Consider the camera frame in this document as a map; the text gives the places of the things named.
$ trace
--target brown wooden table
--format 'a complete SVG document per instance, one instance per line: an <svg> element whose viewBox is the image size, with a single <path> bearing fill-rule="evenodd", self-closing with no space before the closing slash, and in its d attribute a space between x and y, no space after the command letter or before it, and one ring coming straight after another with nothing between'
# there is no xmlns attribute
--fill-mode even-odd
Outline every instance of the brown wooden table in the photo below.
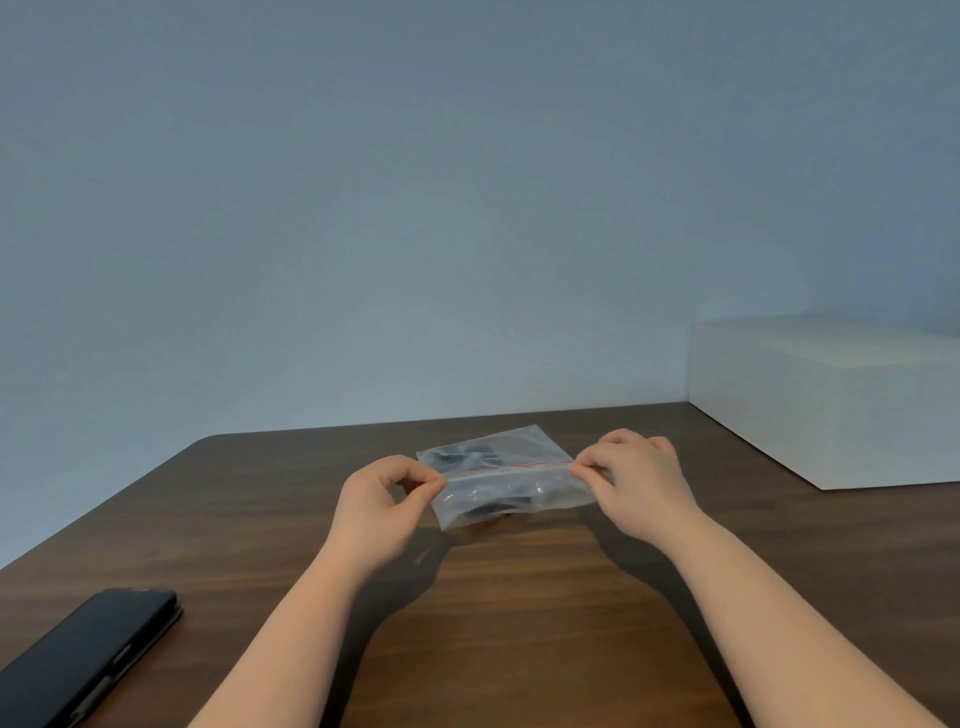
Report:
<svg viewBox="0 0 960 728"><path fill-rule="evenodd" d="M685 403L207 438L0 570L0 666L96 591L172 587L183 619L89 725L183 726L320 547L347 475L533 423L570 453L620 426L669 437L707 512L960 727L960 485L822 493ZM324 725L737 716L683 581L589 506L457 534L428 513L357 601Z"/></svg>

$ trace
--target black phone case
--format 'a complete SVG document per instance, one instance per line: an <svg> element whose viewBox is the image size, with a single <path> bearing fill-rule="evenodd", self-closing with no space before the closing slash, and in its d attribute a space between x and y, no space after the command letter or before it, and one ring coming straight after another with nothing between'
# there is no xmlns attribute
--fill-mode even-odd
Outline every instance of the black phone case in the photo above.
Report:
<svg viewBox="0 0 960 728"><path fill-rule="evenodd" d="M92 596L0 671L0 725L77 725L181 612L169 589Z"/></svg>

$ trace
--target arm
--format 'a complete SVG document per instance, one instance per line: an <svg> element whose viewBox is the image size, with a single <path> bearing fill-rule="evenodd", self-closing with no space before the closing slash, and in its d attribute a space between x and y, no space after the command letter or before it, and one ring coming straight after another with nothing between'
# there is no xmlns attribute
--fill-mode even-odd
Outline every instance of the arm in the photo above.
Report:
<svg viewBox="0 0 960 728"><path fill-rule="evenodd" d="M401 503L387 492L392 483L407 492ZM316 728L357 590L400 554L444 485L399 455L351 475L324 547L190 728Z"/></svg>
<svg viewBox="0 0 960 728"><path fill-rule="evenodd" d="M943 728L697 507L665 438L617 430L576 462L616 526L673 561L758 728Z"/></svg>

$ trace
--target wall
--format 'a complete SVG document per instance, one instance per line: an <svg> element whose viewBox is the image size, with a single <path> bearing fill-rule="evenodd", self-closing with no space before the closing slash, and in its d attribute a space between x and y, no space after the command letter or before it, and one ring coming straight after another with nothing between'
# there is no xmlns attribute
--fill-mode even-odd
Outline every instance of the wall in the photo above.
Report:
<svg viewBox="0 0 960 728"><path fill-rule="evenodd" d="M682 400L697 318L960 332L958 10L752 5L5 4L0 564L210 433Z"/></svg>

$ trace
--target clear plastic bag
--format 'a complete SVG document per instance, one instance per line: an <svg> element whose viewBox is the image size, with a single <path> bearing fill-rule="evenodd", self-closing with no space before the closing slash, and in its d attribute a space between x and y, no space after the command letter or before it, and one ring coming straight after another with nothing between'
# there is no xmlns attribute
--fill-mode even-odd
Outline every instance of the clear plastic bag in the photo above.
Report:
<svg viewBox="0 0 960 728"><path fill-rule="evenodd" d="M446 530L501 513L536 513L593 503L569 473L573 460L536 425L417 453L446 475L433 510Z"/></svg>

